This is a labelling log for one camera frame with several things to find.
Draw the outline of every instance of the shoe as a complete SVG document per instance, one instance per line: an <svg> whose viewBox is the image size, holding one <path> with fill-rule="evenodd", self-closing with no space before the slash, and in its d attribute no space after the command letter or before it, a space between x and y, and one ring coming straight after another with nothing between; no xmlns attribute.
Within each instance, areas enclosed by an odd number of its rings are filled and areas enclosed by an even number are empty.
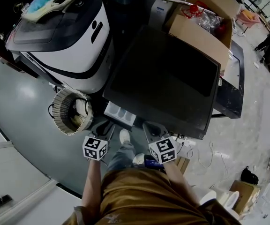
<svg viewBox="0 0 270 225"><path fill-rule="evenodd" d="M130 141L130 133L127 130L123 129L120 131L120 142L121 144L123 144L125 141Z"/></svg>

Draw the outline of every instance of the floor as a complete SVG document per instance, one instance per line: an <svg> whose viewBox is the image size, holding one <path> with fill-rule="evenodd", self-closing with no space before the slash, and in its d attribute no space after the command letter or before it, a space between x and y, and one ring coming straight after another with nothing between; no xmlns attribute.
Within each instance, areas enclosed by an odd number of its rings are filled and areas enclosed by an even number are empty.
<svg viewBox="0 0 270 225"><path fill-rule="evenodd" d="M255 166L262 183L270 177L266 170L270 147L257 143L262 114L262 96L270 88L270 73L259 62L261 56L253 51L266 38L266 29L255 25L246 37L234 34L234 41L244 50L245 95L241 119L212 119L204 140L194 140L196 146L182 151L191 156L185 177L191 185L210 187L214 184L229 188L247 165ZM82 143L87 132L72 137L62 134L49 117L47 108L55 92L47 82L20 74L0 63L0 128L14 146L39 170L73 191L82 193L88 162L83 157ZM109 162L119 147L116 127L105 161ZM147 151L141 130L132 133L137 152ZM102 174L106 166L102 165Z"/></svg>

